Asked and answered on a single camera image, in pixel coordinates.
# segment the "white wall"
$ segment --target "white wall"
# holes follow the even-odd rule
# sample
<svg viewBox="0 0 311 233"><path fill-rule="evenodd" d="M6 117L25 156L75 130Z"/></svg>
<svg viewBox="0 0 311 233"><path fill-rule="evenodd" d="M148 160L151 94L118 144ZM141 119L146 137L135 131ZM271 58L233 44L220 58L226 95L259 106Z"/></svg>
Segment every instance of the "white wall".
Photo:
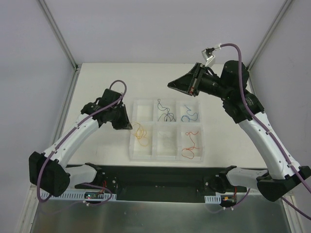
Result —
<svg viewBox="0 0 311 233"><path fill-rule="evenodd" d="M311 1L296 0L251 71L255 91L275 131L302 165L311 166ZM311 215L311 194L295 190ZM311 222L304 219L305 228Z"/></svg>
<svg viewBox="0 0 311 233"><path fill-rule="evenodd" d="M46 0L82 62L195 63L237 43L249 63L284 0ZM235 58L230 50L217 63Z"/></svg>
<svg viewBox="0 0 311 233"><path fill-rule="evenodd" d="M35 0L0 5L0 232L14 231L28 157L52 139L72 68Z"/></svg>

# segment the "blue cord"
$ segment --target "blue cord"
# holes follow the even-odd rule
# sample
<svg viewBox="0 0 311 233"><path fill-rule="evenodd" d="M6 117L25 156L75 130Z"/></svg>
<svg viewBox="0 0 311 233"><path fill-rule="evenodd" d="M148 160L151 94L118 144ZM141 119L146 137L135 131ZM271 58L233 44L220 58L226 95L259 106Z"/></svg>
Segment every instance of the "blue cord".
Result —
<svg viewBox="0 0 311 233"><path fill-rule="evenodd" d="M185 105L185 107L187 108L187 114L189 115L189 116L191 116L191 117L193 117L195 114L196 114L196 119L191 119L188 115L183 115L182 117L181 117L181 121L182 122L184 122L183 121L183 118L184 117L186 117L187 119L188 119L188 122L190 122L190 120L193 120L193 121L197 121L197 119L198 119L198 113L193 113L192 115L189 113L189 111L192 111L190 108L188 108L186 105Z"/></svg>
<svg viewBox="0 0 311 233"><path fill-rule="evenodd" d="M160 121L160 119L161 119L161 117L162 117L163 115L164 115L164 121L168 121L168 119L169 119L169 121L176 121L176 119L175 119L175 117L174 117L174 114L173 114L173 113L170 113L170 108L163 107L162 104L160 103L160 101L161 101L161 99L158 99L158 100L157 100L157 102L158 102L157 108L158 108L160 111L167 111L167 113L163 113L163 114L159 117L158 121Z"/></svg>

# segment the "white table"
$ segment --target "white table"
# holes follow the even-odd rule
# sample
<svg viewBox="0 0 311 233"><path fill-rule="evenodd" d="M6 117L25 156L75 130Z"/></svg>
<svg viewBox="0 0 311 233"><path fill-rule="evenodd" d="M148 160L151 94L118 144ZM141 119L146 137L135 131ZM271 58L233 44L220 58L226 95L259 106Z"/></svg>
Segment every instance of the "white table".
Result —
<svg viewBox="0 0 311 233"><path fill-rule="evenodd" d="M101 97L104 90L116 80L126 82L124 97L129 118L132 118L133 100L139 98L175 98L189 100L185 94L169 89L167 83L186 74L194 64L121 64L83 63L73 94L65 130L76 120L88 102ZM221 74L223 65L214 65ZM118 83L113 89L123 92ZM246 133L234 123L214 96L200 93L202 123L205 128L206 155L202 163L191 162L134 162L129 160L128 131L116 131L110 123L104 124L76 151L69 164L118 166L204 166L227 167L237 165L249 168L265 168L266 165Z"/></svg>

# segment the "empty compartment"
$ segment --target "empty compartment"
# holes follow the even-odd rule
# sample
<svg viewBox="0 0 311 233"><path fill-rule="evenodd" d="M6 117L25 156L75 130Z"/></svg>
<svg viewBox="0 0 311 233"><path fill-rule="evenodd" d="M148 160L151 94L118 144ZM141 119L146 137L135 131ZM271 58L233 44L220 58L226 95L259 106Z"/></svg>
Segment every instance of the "empty compartment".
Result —
<svg viewBox="0 0 311 233"><path fill-rule="evenodd" d="M177 157L177 125L157 126L157 160L176 160Z"/></svg>
<svg viewBox="0 0 311 233"><path fill-rule="evenodd" d="M155 119L158 122L176 122L176 101L171 99L158 99L155 103Z"/></svg>
<svg viewBox="0 0 311 233"><path fill-rule="evenodd" d="M201 109L200 102L198 101L179 101L181 122L200 122L201 121Z"/></svg>
<svg viewBox="0 0 311 233"><path fill-rule="evenodd" d="M150 160L153 145L153 124L132 123L133 129L130 137L130 158Z"/></svg>
<svg viewBox="0 0 311 233"><path fill-rule="evenodd" d="M153 121L154 101L153 100L136 100L133 106L133 121Z"/></svg>
<svg viewBox="0 0 311 233"><path fill-rule="evenodd" d="M204 132L200 125L182 124L181 126L181 160L203 161L205 154Z"/></svg>

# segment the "yellow cord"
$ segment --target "yellow cord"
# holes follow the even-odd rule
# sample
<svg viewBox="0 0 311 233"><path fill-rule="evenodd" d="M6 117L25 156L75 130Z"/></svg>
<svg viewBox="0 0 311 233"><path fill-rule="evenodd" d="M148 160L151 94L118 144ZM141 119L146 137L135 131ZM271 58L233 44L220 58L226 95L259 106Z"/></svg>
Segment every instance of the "yellow cord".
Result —
<svg viewBox="0 0 311 233"><path fill-rule="evenodd" d="M137 130L135 130L135 133L131 133L131 131L129 131L132 135L134 135L137 138L138 143L142 146L142 147L146 147L149 145L149 138L146 137L147 135L147 131L144 130L143 126L141 124L139 124L138 122L133 122L132 126L134 128L135 125L138 125ZM141 144L140 140L142 139L147 139L147 144Z"/></svg>

